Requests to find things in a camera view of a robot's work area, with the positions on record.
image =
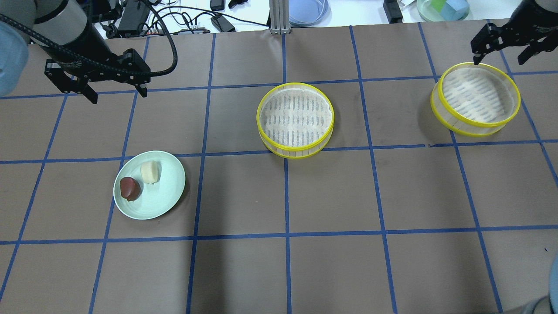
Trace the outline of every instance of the yellow rim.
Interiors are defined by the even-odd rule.
[[[284,145],[279,144],[279,143],[273,141],[272,139],[270,139],[270,137],[267,136],[267,135],[265,134],[265,132],[263,131],[262,125],[261,125],[261,123],[259,122],[259,113],[260,113],[260,111],[262,110],[263,103],[265,102],[265,100],[267,99],[267,97],[268,97],[271,93],[273,93],[274,91],[276,91],[276,90],[278,90],[278,89],[280,89],[280,88],[282,88],[282,87],[290,86],[290,85],[304,85],[304,86],[307,86],[307,87],[311,88],[312,90],[318,92],[318,94],[322,95],[322,96],[325,98],[325,100],[328,102],[329,109],[331,110],[331,124],[329,125],[328,130],[326,131],[326,133],[324,133],[317,141],[313,142],[312,144],[308,144],[308,145],[306,145],[306,146],[300,146],[300,147],[296,147],[296,148],[289,147],[289,146],[284,146]],[[279,85],[279,86],[277,86],[277,87],[274,87],[272,90],[270,90],[269,92],[267,92],[267,94],[266,94],[265,96],[263,96],[262,100],[259,102],[258,111],[256,112],[256,123],[258,123],[258,131],[259,131],[259,134],[260,134],[266,141],[270,142],[274,147],[280,148],[280,149],[286,150],[286,151],[295,151],[295,152],[296,152],[296,151],[311,149],[311,148],[313,148],[313,147],[316,147],[316,146],[320,145],[320,143],[321,143],[321,142],[328,136],[328,134],[330,134],[331,131],[333,130],[333,122],[334,122],[334,121],[335,121],[335,112],[333,111],[333,105],[331,104],[331,101],[329,101],[329,98],[328,98],[324,93],[322,93],[321,90],[315,88],[315,87],[312,86],[312,85],[305,84],[305,83],[296,83],[296,82],[293,82],[293,83],[285,83],[285,84],[281,84],[281,85]]]
[[[479,126],[479,127],[495,127],[495,126],[500,126],[500,125],[504,125],[507,122],[509,122],[511,119],[513,119],[517,112],[519,111],[519,108],[521,106],[521,95],[519,93],[519,89],[517,88],[517,85],[515,84],[515,82],[504,72],[502,72],[500,69],[495,68],[491,65],[488,64],[484,64],[484,63],[480,63],[479,65],[476,66],[482,66],[484,68],[490,69],[490,70],[494,70],[496,71],[498,74],[500,74],[501,76],[503,76],[504,78],[506,78],[511,85],[513,86],[513,89],[515,90],[516,94],[517,94],[517,103],[516,103],[516,108],[513,111],[512,115],[509,116],[507,119],[499,121],[499,122],[479,122],[479,121],[474,121],[471,120],[469,118],[466,118],[464,116],[462,116],[459,112],[457,112],[455,109],[453,109],[450,104],[448,103],[448,101],[446,100],[446,98],[444,97],[444,93],[442,91],[442,85],[444,84],[444,79],[445,77],[452,72],[455,68],[457,67],[461,67],[464,65],[474,65],[474,63],[472,62],[463,62],[460,64],[456,64],[454,66],[452,66],[451,68],[449,68],[448,70],[446,70],[446,72],[444,72],[442,74],[442,77],[440,78],[440,81],[437,84],[437,90],[438,90],[438,97],[440,98],[440,101],[442,103],[442,105],[446,108],[447,111],[449,111],[451,113],[452,116],[456,117],[457,119],[467,123],[468,125],[473,125],[473,126]]]
[[[262,141],[262,143],[264,144],[264,146],[272,153],[274,153],[275,155],[279,156],[279,157],[283,157],[283,158],[287,158],[287,159],[304,159],[304,158],[308,158],[308,157],[312,157],[314,155],[316,155],[317,153],[321,152],[322,149],[324,149],[327,144],[329,143],[329,140],[331,140],[331,138],[328,138],[324,144],[324,147],[322,147],[320,150],[317,150],[315,152],[313,152],[312,154],[308,154],[306,156],[300,156],[300,157],[291,157],[291,156],[287,156],[287,155],[283,155],[283,154],[279,154],[278,152],[274,151],[271,147],[267,146],[267,143],[265,143],[264,141]]]
[[[496,132],[498,132],[499,130],[496,130],[492,133],[487,133],[487,134],[476,134],[476,133],[469,133],[469,132],[465,132],[462,131],[460,129],[457,129],[456,127],[450,125],[449,123],[447,123],[442,116],[440,115],[440,113],[438,112],[438,110],[436,109],[436,106],[434,106],[434,91],[432,91],[432,93],[430,94],[430,107],[432,108],[432,112],[434,113],[434,116],[436,116],[436,118],[438,119],[438,121],[440,121],[445,127],[447,127],[448,129],[450,129],[451,131],[454,131],[457,134],[461,134],[464,136],[470,136],[470,137],[485,137],[485,136],[489,136],[492,135]]]

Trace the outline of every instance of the blue block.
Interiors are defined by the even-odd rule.
[[[469,3],[466,0],[447,0],[440,11],[446,21],[457,21],[469,12]]]

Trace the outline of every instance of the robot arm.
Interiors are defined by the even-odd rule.
[[[33,37],[51,57],[46,61],[45,75],[61,92],[83,94],[92,103],[97,103],[97,93],[89,82],[115,80],[127,83],[146,97],[146,84],[151,77],[172,72],[177,63],[176,48],[166,26],[163,29],[173,53],[173,62],[168,69],[151,72],[134,49],[126,50],[122,55],[112,53],[76,0],[0,0],[0,26],[6,30],[6,24],[13,28],[9,30],[12,37],[13,30],[25,41],[29,36]],[[4,60],[4,63],[9,65],[9,61]]]
[[[495,50],[508,46],[526,46],[517,57],[524,64],[542,51],[558,46],[558,0],[523,0],[502,27],[486,24],[471,41],[473,62],[479,64]]]

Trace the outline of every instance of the black device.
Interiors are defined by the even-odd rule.
[[[213,26],[215,26],[215,28],[217,28],[220,32],[236,32],[234,26],[220,14],[211,18],[211,24],[213,24]]]
[[[119,0],[78,0],[91,22],[114,21],[122,16]]]
[[[222,11],[225,9],[225,0],[211,0],[209,7],[212,11]]]
[[[519,64],[558,47],[558,13],[544,9],[536,0],[523,0],[502,27],[486,24],[471,41],[473,62],[479,64],[495,50],[526,45],[517,57]]]
[[[28,19],[22,23],[0,12],[0,22],[33,38],[50,56],[44,74],[62,93],[75,92],[85,96],[91,103],[97,103],[97,93],[89,86],[89,82],[114,80],[134,86],[142,97],[146,97],[147,83],[151,78],[171,73],[178,64],[178,53],[171,34],[149,0],[139,1],[161,22],[172,50],[170,67],[156,72],[151,71],[134,49],[127,49],[121,55],[112,53],[76,0],[56,0],[58,6],[54,8],[54,0],[26,1],[30,8],[36,7],[36,11],[30,11]],[[128,0],[128,4],[130,2],[138,3],[137,0]]]
[[[384,0],[383,6],[390,24],[403,22],[403,14],[401,14],[397,0]]]
[[[147,21],[149,12],[149,7],[142,1],[128,0],[118,25],[118,34],[121,37],[139,35],[142,30],[141,26]]]
[[[229,9],[234,8],[237,4],[244,4],[245,2],[248,2],[248,0],[230,0]]]

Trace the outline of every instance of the power adapter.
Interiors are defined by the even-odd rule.
[[[397,0],[384,0],[383,7],[390,24],[403,22],[403,14],[401,14]]]
[[[225,9],[225,0],[211,0],[209,7],[211,11],[222,11]]]
[[[140,25],[147,21],[149,12],[149,7],[142,1],[128,0],[118,25],[118,34],[122,37],[139,35]]]
[[[220,14],[211,18],[211,24],[213,24],[213,26],[215,26],[215,28],[217,28],[220,32],[236,32],[234,26]]]

